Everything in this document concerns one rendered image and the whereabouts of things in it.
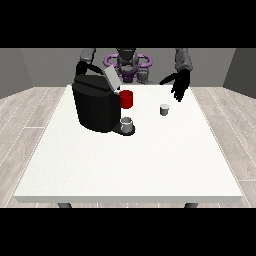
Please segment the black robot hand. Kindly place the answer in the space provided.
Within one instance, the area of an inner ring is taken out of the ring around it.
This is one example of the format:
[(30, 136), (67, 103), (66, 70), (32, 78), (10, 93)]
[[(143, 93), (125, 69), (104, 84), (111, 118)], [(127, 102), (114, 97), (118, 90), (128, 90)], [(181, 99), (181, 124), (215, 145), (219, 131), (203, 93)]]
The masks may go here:
[(98, 74), (103, 74), (103, 71), (101, 68), (99, 68), (93, 64), (88, 64), (87, 62), (84, 62), (84, 61), (79, 61), (76, 65), (75, 75), (76, 76), (81, 75), (81, 74), (85, 75), (88, 70), (91, 70)]
[(174, 94), (174, 98), (180, 102), (183, 99), (185, 91), (190, 86), (190, 71), (188, 69), (182, 69), (176, 73), (170, 74), (160, 81), (159, 84), (164, 85), (171, 81), (174, 82), (171, 92)]

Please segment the pale grey machine lid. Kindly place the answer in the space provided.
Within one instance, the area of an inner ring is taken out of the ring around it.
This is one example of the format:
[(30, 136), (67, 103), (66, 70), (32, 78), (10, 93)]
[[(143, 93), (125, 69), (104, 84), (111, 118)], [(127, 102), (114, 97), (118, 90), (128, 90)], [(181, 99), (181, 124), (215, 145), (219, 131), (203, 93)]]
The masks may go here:
[(109, 66), (103, 70), (105, 77), (113, 91), (116, 91), (121, 85), (121, 81), (113, 66)]

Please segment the black coffee machine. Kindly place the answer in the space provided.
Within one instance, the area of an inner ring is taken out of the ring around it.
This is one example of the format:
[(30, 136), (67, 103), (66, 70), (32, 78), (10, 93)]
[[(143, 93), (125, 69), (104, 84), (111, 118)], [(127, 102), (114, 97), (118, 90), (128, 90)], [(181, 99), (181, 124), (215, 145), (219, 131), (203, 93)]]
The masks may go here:
[(135, 126), (129, 133), (121, 131), (120, 92), (114, 92), (107, 79), (99, 75), (78, 75), (72, 84), (72, 91), (79, 122), (94, 132), (116, 132), (123, 136), (135, 133)]

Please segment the red pod holder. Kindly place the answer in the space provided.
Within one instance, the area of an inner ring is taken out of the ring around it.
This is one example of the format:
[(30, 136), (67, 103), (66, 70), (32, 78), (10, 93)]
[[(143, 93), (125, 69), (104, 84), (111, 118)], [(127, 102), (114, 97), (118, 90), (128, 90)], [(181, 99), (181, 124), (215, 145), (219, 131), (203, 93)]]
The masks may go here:
[(133, 92), (130, 90), (122, 90), (119, 93), (120, 107), (123, 109), (129, 109), (133, 106)]

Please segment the small grey cup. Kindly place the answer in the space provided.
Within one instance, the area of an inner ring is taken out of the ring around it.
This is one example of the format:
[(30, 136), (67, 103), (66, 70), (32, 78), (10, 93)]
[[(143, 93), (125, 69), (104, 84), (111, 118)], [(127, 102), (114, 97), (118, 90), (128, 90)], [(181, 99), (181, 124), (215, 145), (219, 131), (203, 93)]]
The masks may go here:
[(130, 117), (123, 117), (120, 120), (120, 124), (121, 124), (121, 131), (124, 133), (129, 133), (133, 129), (133, 121)]

